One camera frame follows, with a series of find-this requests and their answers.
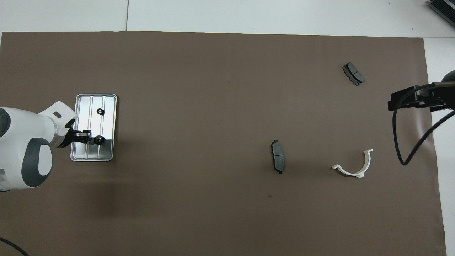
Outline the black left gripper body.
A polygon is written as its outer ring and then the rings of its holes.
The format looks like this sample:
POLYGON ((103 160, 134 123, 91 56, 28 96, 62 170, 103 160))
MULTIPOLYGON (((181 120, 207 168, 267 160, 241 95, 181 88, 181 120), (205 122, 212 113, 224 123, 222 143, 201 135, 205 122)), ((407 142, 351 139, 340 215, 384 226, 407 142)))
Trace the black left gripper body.
POLYGON ((69 146, 71 143, 83 143, 84 140, 84 132, 79 130, 74 130, 73 128, 69 128, 67 134, 64 138, 64 147, 69 146))

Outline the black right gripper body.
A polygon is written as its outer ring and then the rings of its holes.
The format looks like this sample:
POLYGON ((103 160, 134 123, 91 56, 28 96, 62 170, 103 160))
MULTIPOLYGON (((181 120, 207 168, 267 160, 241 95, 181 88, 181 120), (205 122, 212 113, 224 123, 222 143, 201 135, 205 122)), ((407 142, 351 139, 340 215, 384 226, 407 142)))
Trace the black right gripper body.
POLYGON ((439 111, 448 108, 445 100, 448 87, 442 85, 423 85, 414 86, 414 89, 416 89, 414 93, 416 100, 414 108, 429 108, 430 111, 439 111))

